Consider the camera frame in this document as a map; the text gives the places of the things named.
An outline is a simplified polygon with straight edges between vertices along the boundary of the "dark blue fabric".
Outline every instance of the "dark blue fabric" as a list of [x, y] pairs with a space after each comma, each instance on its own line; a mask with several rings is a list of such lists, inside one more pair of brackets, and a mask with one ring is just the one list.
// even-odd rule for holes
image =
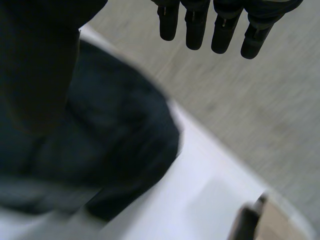
[[59, 188], [57, 195], [91, 188], [99, 194], [87, 209], [109, 221], [157, 183], [175, 160], [179, 132], [163, 95], [138, 71], [97, 47], [82, 41], [79, 52], [64, 119], [55, 132], [27, 136], [13, 127], [0, 105], [0, 177], [6, 179], [1, 184], [12, 186], [13, 178], [21, 186], [25, 179], [26, 188], [37, 188], [34, 181], [48, 188], [32, 198], [7, 187], [0, 205], [30, 213], [74, 212], [81, 207], [79, 196], [66, 209], [59, 203], [66, 198], [46, 197], [53, 195], [52, 184], [69, 189]]

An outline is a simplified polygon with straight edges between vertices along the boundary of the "fingers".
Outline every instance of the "fingers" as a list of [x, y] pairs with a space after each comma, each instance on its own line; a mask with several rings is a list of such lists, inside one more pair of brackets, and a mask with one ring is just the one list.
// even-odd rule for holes
[[158, 6], [160, 36], [172, 41], [176, 36], [180, 0], [152, 0]]
[[198, 50], [203, 42], [210, 0], [181, 0], [186, 8], [186, 46]]
[[297, 8], [303, 0], [245, 0], [245, 10], [250, 22], [245, 32], [241, 55], [245, 59], [255, 58], [262, 48], [274, 24], [285, 13]]
[[[177, 31], [179, 0], [152, 0], [158, 5], [160, 36], [174, 39]], [[273, 25], [303, 0], [213, 0], [217, 12], [211, 49], [217, 54], [227, 51], [243, 9], [248, 12], [249, 27], [244, 35], [241, 55], [255, 58]], [[186, 8], [186, 46], [198, 50], [204, 39], [210, 0], [181, 0]]]
[[229, 47], [244, 8], [240, 0], [213, 0], [213, 5], [218, 16], [214, 23], [211, 49], [216, 54], [224, 54]]

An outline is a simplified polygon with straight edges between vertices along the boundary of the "hand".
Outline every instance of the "hand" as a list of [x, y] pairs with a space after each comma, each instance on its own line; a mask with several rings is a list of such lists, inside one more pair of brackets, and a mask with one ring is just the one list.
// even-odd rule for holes
[[[203, 42], [211, 0], [152, 0], [158, 6], [160, 36], [166, 41], [175, 38], [180, 2], [186, 8], [186, 46], [198, 50]], [[211, 49], [217, 54], [227, 51], [239, 17], [248, 12], [249, 27], [241, 48], [246, 59], [255, 58], [273, 25], [303, 0], [213, 0], [217, 12]]]

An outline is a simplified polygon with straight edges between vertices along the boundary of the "white surface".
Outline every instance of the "white surface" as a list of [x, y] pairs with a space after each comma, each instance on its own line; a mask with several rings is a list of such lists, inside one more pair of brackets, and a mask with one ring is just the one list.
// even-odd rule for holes
[[[90, 28], [82, 37], [118, 55]], [[172, 105], [172, 113], [183, 128], [180, 156], [159, 184], [107, 226], [83, 212], [66, 218], [2, 211], [0, 240], [225, 240], [240, 206], [267, 187], [179, 106]]]

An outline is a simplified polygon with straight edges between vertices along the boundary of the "sleeve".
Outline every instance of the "sleeve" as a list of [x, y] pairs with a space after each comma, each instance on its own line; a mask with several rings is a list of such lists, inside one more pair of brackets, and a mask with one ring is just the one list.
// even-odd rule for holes
[[79, 28], [108, 0], [0, 0], [0, 82], [8, 116], [29, 134], [61, 122]]

